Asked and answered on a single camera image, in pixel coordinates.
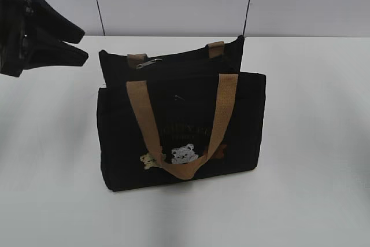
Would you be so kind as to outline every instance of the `zipper pull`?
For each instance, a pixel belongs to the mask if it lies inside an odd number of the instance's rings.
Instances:
[[[146,62],[144,62],[144,63],[138,64],[138,65],[136,66],[136,69],[142,69],[142,68],[144,68],[144,67],[146,67],[146,66],[148,66],[148,65],[154,64],[154,63],[156,63],[156,62],[158,62],[158,61],[163,61],[163,59],[156,58],[156,59],[152,59],[152,60],[146,61]]]

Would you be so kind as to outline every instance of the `white bear embroidery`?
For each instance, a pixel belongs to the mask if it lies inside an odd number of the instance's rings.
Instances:
[[[165,154],[162,154],[162,158],[163,158],[163,160],[165,160],[166,159],[166,155]],[[144,162],[144,165],[145,165],[144,166],[144,169],[145,170],[148,170],[151,167],[158,167],[158,168],[160,168],[160,166],[156,162],[155,158],[153,156],[151,156],[150,153],[147,153],[147,154],[144,154],[144,155],[140,156],[140,161],[141,162]]]
[[[196,160],[198,155],[194,153],[193,149],[193,144],[187,144],[184,147],[172,149],[171,153],[174,156],[171,160],[172,164],[183,164]]]

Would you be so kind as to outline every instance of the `white table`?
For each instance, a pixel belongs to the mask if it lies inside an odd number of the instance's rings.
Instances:
[[[234,38],[85,37],[82,68],[0,76],[0,246],[370,246],[370,39],[247,38],[267,75],[254,171],[112,193],[99,170],[98,51]]]

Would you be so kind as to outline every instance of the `black tote bag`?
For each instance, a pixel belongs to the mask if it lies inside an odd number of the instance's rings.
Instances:
[[[240,72],[244,37],[186,53],[99,56],[101,171],[113,191],[254,169],[265,75]]]

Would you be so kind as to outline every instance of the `bag strap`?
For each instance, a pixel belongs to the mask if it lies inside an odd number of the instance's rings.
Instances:
[[[224,53],[225,43],[223,41],[209,43],[207,47],[209,58],[214,58]]]
[[[212,133],[208,153],[187,164],[170,164],[162,158],[160,137],[151,107],[146,81],[127,82],[128,97],[138,121],[148,152],[155,158],[158,165],[179,179],[191,179],[196,171],[205,164],[221,144],[235,103],[237,74],[219,74],[216,109],[214,112]]]
[[[130,68],[136,69],[139,64],[143,64],[148,59],[148,56],[143,54],[127,54],[127,64]]]

